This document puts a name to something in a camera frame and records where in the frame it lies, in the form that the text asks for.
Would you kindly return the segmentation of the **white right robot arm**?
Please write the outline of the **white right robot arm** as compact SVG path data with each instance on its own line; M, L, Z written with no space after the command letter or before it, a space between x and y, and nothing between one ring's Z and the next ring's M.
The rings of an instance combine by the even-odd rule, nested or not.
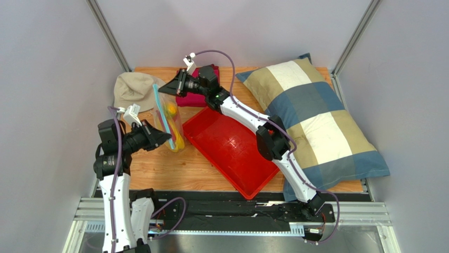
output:
M303 210L313 216L320 214L325 201L296 161L291 150L293 141L288 138L279 116L264 115L239 101L220 85L211 66L201 67L196 77L190 71L180 69L158 91L177 97L185 97L189 93L203 95L210 109L234 119L253 132L260 155L273 162L283 173L296 199L302 203Z

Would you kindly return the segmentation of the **clear zip top bag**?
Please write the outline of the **clear zip top bag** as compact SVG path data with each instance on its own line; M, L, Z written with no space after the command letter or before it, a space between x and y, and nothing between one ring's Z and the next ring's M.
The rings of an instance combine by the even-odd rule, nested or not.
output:
M178 152L185 148L184 133L180 111L175 98L159 91L159 86L153 84L154 126L171 135L165 143L172 152Z

